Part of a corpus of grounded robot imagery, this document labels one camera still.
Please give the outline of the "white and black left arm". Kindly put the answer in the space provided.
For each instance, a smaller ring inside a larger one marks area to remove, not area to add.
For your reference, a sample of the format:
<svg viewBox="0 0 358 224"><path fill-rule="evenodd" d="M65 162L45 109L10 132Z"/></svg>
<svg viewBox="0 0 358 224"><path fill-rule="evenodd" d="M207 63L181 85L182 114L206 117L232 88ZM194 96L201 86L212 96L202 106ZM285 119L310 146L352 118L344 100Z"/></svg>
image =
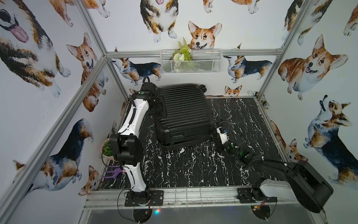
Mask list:
<svg viewBox="0 0 358 224"><path fill-rule="evenodd" d="M150 190L145 184L140 170L144 149L139 141L140 126L145 114L157 97L157 87L144 78L141 89L129 97L126 118L116 134L110 136L113 158L128 175L131 190L127 194L131 197L149 200Z"/></svg>

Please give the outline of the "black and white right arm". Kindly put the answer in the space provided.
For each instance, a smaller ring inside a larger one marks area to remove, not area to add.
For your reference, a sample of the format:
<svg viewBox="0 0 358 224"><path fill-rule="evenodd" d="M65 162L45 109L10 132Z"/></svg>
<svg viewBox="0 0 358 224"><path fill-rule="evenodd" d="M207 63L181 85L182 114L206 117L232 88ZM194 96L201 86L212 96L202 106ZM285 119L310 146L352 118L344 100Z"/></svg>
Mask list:
<svg viewBox="0 0 358 224"><path fill-rule="evenodd" d="M238 168L269 176L259 178L250 189L239 190L240 202L265 204L283 198L299 202L314 213L323 210L334 190L307 161L294 163L263 157L248 150L238 134L224 128L224 122L216 123L215 128L212 138L233 157Z"/></svg>

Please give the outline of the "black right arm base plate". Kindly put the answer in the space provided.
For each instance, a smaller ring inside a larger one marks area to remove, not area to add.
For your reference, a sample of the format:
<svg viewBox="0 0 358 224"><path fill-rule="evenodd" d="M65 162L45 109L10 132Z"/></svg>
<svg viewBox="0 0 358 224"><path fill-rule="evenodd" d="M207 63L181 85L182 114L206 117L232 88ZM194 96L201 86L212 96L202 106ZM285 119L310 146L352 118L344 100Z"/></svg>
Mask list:
<svg viewBox="0 0 358 224"><path fill-rule="evenodd" d="M275 203L276 197L265 196L259 188L237 188L237 199L240 203Z"/></svg>

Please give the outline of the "black hard-shell suitcase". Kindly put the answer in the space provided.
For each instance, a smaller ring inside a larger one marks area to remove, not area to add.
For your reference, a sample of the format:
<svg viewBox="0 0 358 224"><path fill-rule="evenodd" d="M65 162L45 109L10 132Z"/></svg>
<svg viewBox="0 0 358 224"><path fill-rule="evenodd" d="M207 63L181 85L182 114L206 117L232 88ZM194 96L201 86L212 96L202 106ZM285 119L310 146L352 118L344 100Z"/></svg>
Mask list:
<svg viewBox="0 0 358 224"><path fill-rule="evenodd" d="M178 150L212 138L216 122L206 91L205 85L197 84L160 88L154 121L162 150Z"/></svg>

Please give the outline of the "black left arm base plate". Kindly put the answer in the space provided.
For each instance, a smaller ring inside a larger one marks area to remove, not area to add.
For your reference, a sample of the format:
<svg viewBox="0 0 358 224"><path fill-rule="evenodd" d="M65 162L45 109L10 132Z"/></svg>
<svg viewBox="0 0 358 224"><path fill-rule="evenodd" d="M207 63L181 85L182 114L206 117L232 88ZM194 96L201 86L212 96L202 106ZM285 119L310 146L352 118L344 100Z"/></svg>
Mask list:
<svg viewBox="0 0 358 224"><path fill-rule="evenodd" d="M129 191L126 195L125 207L162 206L164 191L147 190L142 192Z"/></svg>

